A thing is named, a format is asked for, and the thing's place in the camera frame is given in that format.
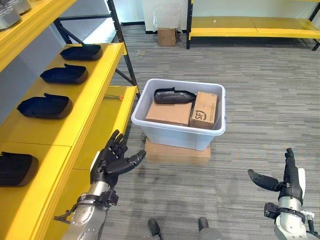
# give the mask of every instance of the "robotic hand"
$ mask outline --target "robotic hand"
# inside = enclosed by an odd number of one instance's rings
[[[125,158],[128,147],[124,135],[116,130],[104,149],[98,151],[90,169],[89,192],[83,193],[71,210],[54,220],[70,224],[63,240],[97,240],[110,206],[118,203],[114,187],[121,174],[138,166],[146,155],[144,150]],[[74,212],[71,221],[67,217]]]
[[[285,169],[283,182],[277,179],[248,170],[249,177],[259,187],[280,192],[279,206],[268,202],[264,205],[264,216],[274,219],[274,233],[279,240],[307,240],[307,233],[320,239],[314,229],[315,214],[302,210],[306,189],[306,173],[303,168],[296,167],[294,152],[287,148],[285,153]]]

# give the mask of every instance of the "black metal shelf frame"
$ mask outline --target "black metal shelf frame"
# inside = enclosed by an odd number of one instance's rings
[[[186,49],[190,49],[190,38],[189,34],[191,32],[191,25],[192,25],[192,11],[194,7],[194,1],[195,0],[188,0],[188,10],[187,10],[187,17],[186,17]],[[309,20],[312,22],[317,13],[320,10],[320,2],[316,5],[315,9],[313,10],[311,16],[309,17]],[[320,46],[320,39],[314,39],[316,44],[314,45],[312,51],[315,51]]]
[[[62,25],[62,21],[69,21],[69,20],[84,20],[84,19],[107,19],[107,18],[112,18],[113,20],[113,25],[115,28],[115,32],[117,35],[117,38],[119,40],[120,43],[124,44],[125,47],[125,51],[126,54],[124,54],[124,60],[126,63],[126,66],[128,68],[130,77],[127,77],[123,72],[121,72],[119,69],[115,69],[115,72],[118,73],[121,77],[123,77],[125,80],[127,80],[131,85],[136,86],[138,89],[138,93],[136,94],[137,98],[140,97],[140,90],[137,84],[137,80],[135,77],[135,73],[131,64],[131,60],[129,57],[129,53],[128,53],[128,49],[126,46],[126,42],[124,39],[124,35],[122,33],[121,30],[121,25],[119,23],[118,20],[118,15],[116,12],[116,8],[115,8],[115,4],[113,0],[107,0],[106,1],[110,10],[110,14],[95,14],[95,15],[79,15],[79,16],[62,16],[62,17],[58,17],[53,23],[55,25],[55,27],[57,28],[58,32],[60,33],[61,37],[63,38],[63,40],[65,41],[66,44],[72,44],[72,41],[70,39],[73,38],[74,40],[76,40],[79,43],[83,42],[78,39],[76,36],[74,36],[71,32],[69,32],[68,30],[66,30],[63,25]]]

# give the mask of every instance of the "plastic storage box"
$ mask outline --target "plastic storage box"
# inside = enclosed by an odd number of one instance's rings
[[[145,120],[149,107],[154,100],[155,90],[172,87],[175,87],[176,90],[186,90],[192,93],[206,92],[217,95],[215,123],[212,130]],[[131,120],[142,128],[147,138],[154,144],[202,151],[215,136],[222,135],[226,130],[226,90],[220,84],[150,79],[143,89]]]

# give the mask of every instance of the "yellow bench shelf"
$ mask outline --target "yellow bench shelf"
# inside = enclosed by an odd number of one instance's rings
[[[301,1],[301,2],[318,2],[318,3],[320,3],[320,0],[291,0],[291,1]]]
[[[192,17],[191,37],[320,38],[310,20],[282,17]]]
[[[15,26],[0,31],[0,72],[76,0],[28,0],[32,9]]]
[[[76,162],[78,154],[86,152],[83,143],[90,152],[94,148],[96,152],[104,146],[113,130],[125,131],[138,88],[109,86],[125,46],[124,43],[101,46],[103,56],[97,61],[66,61],[58,55],[48,66],[48,69],[64,63],[86,66],[89,76],[84,83],[54,84],[38,78],[21,99],[43,96],[43,93],[68,96],[73,102],[69,116],[64,119],[32,118],[14,109],[0,127],[0,151],[31,154],[40,162],[38,173],[27,186],[0,187],[0,239],[45,239],[74,164],[79,168],[87,167],[89,160],[80,158]],[[122,101],[104,99],[106,92],[124,98]],[[103,135],[88,142],[86,137],[90,128]]]

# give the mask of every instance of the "shelf post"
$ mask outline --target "shelf post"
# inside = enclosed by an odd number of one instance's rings
[[[316,44],[314,45],[314,47],[312,48],[312,51],[317,50],[317,49],[319,48],[319,46],[320,46],[320,42],[317,41],[317,43],[316,43]]]
[[[115,69],[115,72],[119,74],[121,77],[123,77],[125,80],[127,80],[131,85],[134,85],[134,83],[131,81],[129,77],[127,77],[122,71],[120,71],[118,68]]]
[[[188,12],[186,18],[186,49],[190,49],[190,39],[189,34],[191,32],[191,23],[192,23],[192,10],[193,10],[193,0],[188,0]]]
[[[63,30],[63,26],[60,20],[56,19],[53,21],[56,29],[58,30],[58,32],[60,33],[61,37],[63,38],[63,40],[65,41],[66,44],[72,44],[72,41],[70,39],[70,37],[66,34],[66,32]]]
[[[108,4],[109,10],[110,10],[110,14],[111,14],[112,19],[113,19],[113,24],[114,24],[114,28],[115,28],[118,40],[119,40],[120,43],[124,44],[124,47],[127,50],[126,42],[125,42],[124,35],[122,33],[121,26],[120,26],[120,23],[119,23],[119,20],[118,20],[118,16],[117,16],[117,12],[116,12],[116,7],[115,7],[115,4],[114,4],[114,1],[113,0],[107,0],[106,2]],[[136,96],[139,98],[140,97],[140,90],[139,90],[139,87],[138,87],[138,84],[137,84],[137,80],[136,80],[135,73],[134,73],[134,70],[133,70],[133,67],[132,67],[132,64],[131,64],[131,61],[130,61],[129,54],[127,53],[127,54],[124,54],[123,56],[124,56],[124,60],[125,60],[126,66],[128,68],[128,71],[129,71],[129,74],[130,74],[130,77],[131,77],[131,82],[138,89],[138,93],[136,94]]]
[[[317,13],[320,10],[320,2],[316,5],[315,9],[313,10],[311,16],[309,17],[309,20],[312,22],[312,20],[315,18],[315,16],[317,15]]]
[[[316,5],[315,9],[313,10],[311,16],[309,17],[310,22],[313,21],[313,19],[315,18],[315,16],[317,15],[317,13],[320,10],[320,2]],[[320,42],[318,42],[317,39],[315,39],[316,44],[314,45],[314,47],[312,48],[312,51],[315,51],[318,49],[318,47],[320,46]]]

